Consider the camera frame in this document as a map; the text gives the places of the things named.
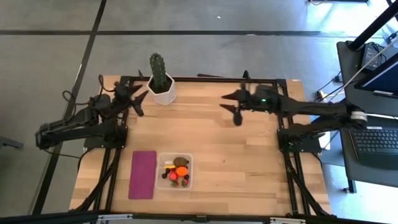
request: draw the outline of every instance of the clear plastic bin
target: clear plastic bin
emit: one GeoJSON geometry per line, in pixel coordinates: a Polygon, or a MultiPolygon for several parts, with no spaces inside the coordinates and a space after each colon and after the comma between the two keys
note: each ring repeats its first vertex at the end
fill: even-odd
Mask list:
{"type": "Polygon", "coordinates": [[[157,158],[157,168],[156,168],[156,187],[160,190],[190,190],[193,184],[193,156],[189,153],[172,153],[172,152],[162,152],[157,158]],[[166,179],[162,178],[162,174],[165,173],[164,166],[166,161],[173,161],[176,157],[182,157],[188,161],[188,185],[182,187],[181,181],[183,177],[178,178],[178,187],[173,187],[172,182],[169,179],[169,175],[166,179]]]}

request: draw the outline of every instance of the wooden table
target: wooden table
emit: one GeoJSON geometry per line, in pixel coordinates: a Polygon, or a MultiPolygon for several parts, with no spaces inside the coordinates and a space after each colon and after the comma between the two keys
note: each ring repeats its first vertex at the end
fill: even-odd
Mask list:
{"type": "MultiPolygon", "coordinates": [[[[112,89],[120,76],[105,76],[112,89]]],[[[287,80],[289,96],[305,100],[300,80],[287,80]]],[[[138,118],[130,110],[129,134],[121,153],[112,212],[208,215],[278,215],[291,213],[289,189],[282,153],[279,151],[274,114],[243,112],[243,125],[236,127],[232,114],[219,106],[233,104],[220,96],[239,88],[237,83],[176,82],[176,100],[157,105],[151,94],[138,118]],[[194,157],[193,188],[189,192],[154,189],[152,200],[129,200],[133,151],[187,152],[194,157]]],[[[295,123],[309,123],[297,115],[295,123]]],[[[104,149],[95,149],[82,160],[70,208],[76,208],[98,182],[104,149]]],[[[329,200],[319,161],[301,153],[305,183],[327,212],[329,200]]],[[[303,213],[299,189],[295,188],[303,213]]],[[[108,187],[103,190],[104,208],[108,187]]]]}

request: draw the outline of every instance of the purple towel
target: purple towel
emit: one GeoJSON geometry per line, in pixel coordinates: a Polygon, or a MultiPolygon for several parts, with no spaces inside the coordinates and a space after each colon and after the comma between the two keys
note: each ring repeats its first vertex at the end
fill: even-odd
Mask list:
{"type": "Polygon", "coordinates": [[[132,153],[129,199],[153,198],[155,170],[155,151],[134,151],[132,153]]]}

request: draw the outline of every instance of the white pot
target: white pot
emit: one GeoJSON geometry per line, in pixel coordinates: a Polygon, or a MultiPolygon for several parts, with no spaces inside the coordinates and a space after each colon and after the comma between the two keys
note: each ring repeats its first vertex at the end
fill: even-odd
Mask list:
{"type": "Polygon", "coordinates": [[[155,98],[155,102],[160,104],[160,105],[169,105],[171,104],[174,99],[175,99],[175,82],[174,79],[166,73],[166,75],[171,79],[172,84],[170,86],[170,89],[167,92],[164,93],[154,93],[151,88],[149,87],[150,82],[152,81],[154,76],[151,76],[148,84],[147,84],[147,88],[148,90],[154,95],[155,98]]]}

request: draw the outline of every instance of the concrete floor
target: concrete floor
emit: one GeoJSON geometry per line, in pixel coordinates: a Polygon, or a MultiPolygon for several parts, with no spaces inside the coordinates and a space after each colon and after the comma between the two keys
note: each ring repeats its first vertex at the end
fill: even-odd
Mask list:
{"type": "MultiPolygon", "coordinates": [[[[91,30],[100,2],[3,0],[0,30],[91,30]]],[[[254,78],[296,78],[303,81],[306,97],[311,99],[314,91],[340,71],[336,43],[348,38],[338,36],[358,35],[378,13],[373,6],[352,2],[313,6],[304,0],[108,1],[100,30],[317,30],[336,35],[97,36],[78,101],[97,93],[98,74],[137,75],[140,69],[149,75],[148,59],[153,51],[165,57],[171,75],[241,77],[249,70],[254,78]]],[[[0,89],[5,93],[0,96],[0,136],[25,143],[23,149],[0,149],[0,217],[30,212],[49,159],[36,148],[33,136],[40,124],[62,117],[66,102],[61,92],[72,88],[87,41],[88,36],[75,35],[0,35],[0,89]]],[[[331,84],[325,91],[336,86],[331,84]]],[[[64,143],[62,152],[78,156],[82,147],[83,141],[70,141],[64,143]]],[[[76,164],[75,159],[60,157],[45,213],[68,210],[76,164]]],[[[341,191],[347,186],[344,168],[323,166],[323,170],[335,215],[396,222],[392,202],[396,202],[397,189],[359,183],[358,194],[347,195],[341,191]],[[371,210],[374,205],[378,210],[371,210]]]]}

